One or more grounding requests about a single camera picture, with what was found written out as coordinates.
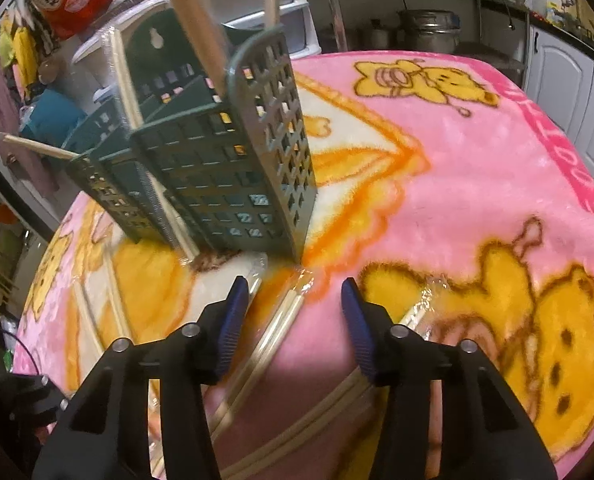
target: yellow cloth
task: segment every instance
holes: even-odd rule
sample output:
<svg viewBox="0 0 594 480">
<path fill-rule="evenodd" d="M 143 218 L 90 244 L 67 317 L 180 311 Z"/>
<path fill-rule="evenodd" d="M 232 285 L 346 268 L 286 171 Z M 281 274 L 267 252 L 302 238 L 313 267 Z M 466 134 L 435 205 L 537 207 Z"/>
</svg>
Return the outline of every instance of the yellow cloth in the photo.
<svg viewBox="0 0 594 480">
<path fill-rule="evenodd" d="M 13 40 L 10 38 L 11 20 L 3 17 L 0 22 L 0 64 L 2 68 L 9 66 L 15 59 Z"/>
<path fill-rule="evenodd" d="M 13 50 L 20 67 L 21 83 L 28 94 L 28 85 L 37 81 L 37 52 L 35 40 L 26 27 L 18 29 L 13 38 Z"/>
</svg>

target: green plastic basket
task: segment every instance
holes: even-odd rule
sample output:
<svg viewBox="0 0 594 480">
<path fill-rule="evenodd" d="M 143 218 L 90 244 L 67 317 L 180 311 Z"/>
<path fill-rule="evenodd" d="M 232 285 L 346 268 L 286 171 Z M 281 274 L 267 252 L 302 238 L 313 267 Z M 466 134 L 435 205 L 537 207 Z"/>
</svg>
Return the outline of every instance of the green plastic basket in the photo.
<svg viewBox="0 0 594 480">
<path fill-rule="evenodd" d="M 222 100 L 173 10 L 146 19 L 126 45 L 144 125 L 114 129 L 69 173 L 133 239 L 167 231 L 146 169 L 199 248 L 299 260 L 316 187 L 285 38 L 280 27 L 226 33 L 239 46 Z"/>
</svg>

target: stainless steel pot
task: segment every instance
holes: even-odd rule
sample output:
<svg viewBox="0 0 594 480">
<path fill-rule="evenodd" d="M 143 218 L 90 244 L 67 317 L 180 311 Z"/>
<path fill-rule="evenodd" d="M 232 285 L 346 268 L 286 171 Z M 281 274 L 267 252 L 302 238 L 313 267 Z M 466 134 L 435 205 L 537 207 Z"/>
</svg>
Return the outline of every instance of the stainless steel pot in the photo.
<svg viewBox="0 0 594 480">
<path fill-rule="evenodd" d="M 403 10 L 405 47 L 419 52 L 452 54 L 459 44 L 459 16 L 449 10 Z"/>
</svg>

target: metal screw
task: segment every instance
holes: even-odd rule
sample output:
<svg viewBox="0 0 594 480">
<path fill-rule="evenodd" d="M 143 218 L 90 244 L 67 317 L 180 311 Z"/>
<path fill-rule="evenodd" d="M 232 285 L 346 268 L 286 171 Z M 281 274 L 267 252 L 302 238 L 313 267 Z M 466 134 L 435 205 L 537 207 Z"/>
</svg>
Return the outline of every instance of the metal screw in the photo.
<svg viewBox="0 0 594 480">
<path fill-rule="evenodd" d="M 197 323 L 186 323 L 181 328 L 181 333 L 184 337 L 194 337 L 201 332 L 199 325 Z"/>
<path fill-rule="evenodd" d="M 474 354 L 477 351 L 477 343 L 475 343 L 472 339 L 464 339 L 461 343 L 459 343 L 459 347 L 466 352 L 466 354 Z"/>
<path fill-rule="evenodd" d="M 127 337 L 121 337 L 119 339 L 116 339 L 113 342 L 113 346 L 111 346 L 111 348 L 113 349 L 113 351 L 115 352 L 123 352 L 124 350 L 126 350 L 128 348 L 128 345 L 130 344 L 130 339 Z"/>
<path fill-rule="evenodd" d="M 396 337 L 397 339 L 401 339 L 406 337 L 410 333 L 410 329 L 407 326 L 403 325 L 393 325 L 391 326 L 391 335 Z"/>
</svg>

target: plastic wrap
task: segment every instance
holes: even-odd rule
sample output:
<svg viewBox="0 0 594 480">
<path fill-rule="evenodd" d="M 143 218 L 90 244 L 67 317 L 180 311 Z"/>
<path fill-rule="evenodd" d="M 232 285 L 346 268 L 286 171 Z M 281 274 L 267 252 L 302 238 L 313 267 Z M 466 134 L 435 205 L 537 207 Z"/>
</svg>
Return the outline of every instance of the plastic wrap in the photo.
<svg viewBox="0 0 594 480">
<path fill-rule="evenodd" d="M 259 253 L 243 253 L 244 256 L 249 254 Z M 232 371 L 217 386 L 203 388 L 208 427 L 213 440 L 232 424 L 237 410 L 266 372 L 293 325 L 306 294 L 312 288 L 314 275 L 297 266 L 274 268 L 269 272 L 265 254 L 259 254 L 259 259 L 251 263 L 246 279 L 250 288 L 250 304 Z M 258 307 L 270 301 L 273 301 L 270 303 L 273 307 L 264 316 Z M 151 467 L 152 475 L 160 478 L 164 472 L 164 461 L 161 442 L 156 438 L 151 442 Z"/>
<path fill-rule="evenodd" d="M 2 327 L 2 332 L 4 334 L 4 344 L 6 345 L 6 348 L 9 351 L 14 352 L 17 341 L 15 341 L 15 338 L 13 336 L 7 334 L 7 332 L 10 332 L 11 334 L 16 334 L 18 330 L 17 322 L 8 319 L 5 316 L 0 316 L 0 326 Z"/>
<path fill-rule="evenodd" d="M 264 253 L 202 253 L 189 266 L 194 280 L 185 320 L 197 321 L 207 304 L 224 300 L 237 276 L 246 278 L 252 302 L 266 268 L 267 257 Z"/>
<path fill-rule="evenodd" d="M 290 327 L 293 325 L 311 289 L 313 273 L 295 268 L 291 280 L 286 283 L 285 292 L 275 300 L 273 314 L 266 329 L 261 333 L 248 358 L 236 366 L 227 380 L 225 395 L 215 413 L 208 418 L 211 438 L 216 440 L 233 422 L 235 414 L 253 391 L 259 379 L 266 372 Z"/>
<path fill-rule="evenodd" d="M 431 338 L 431 329 L 426 323 L 422 323 L 426 314 L 435 311 L 440 303 L 442 293 L 450 289 L 450 284 L 445 276 L 430 277 L 426 280 L 426 286 L 421 290 L 419 300 L 408 310 L 400 324 L 406 325 L 412 330 L 423 329 L 424 338 Z"/>
</svg>

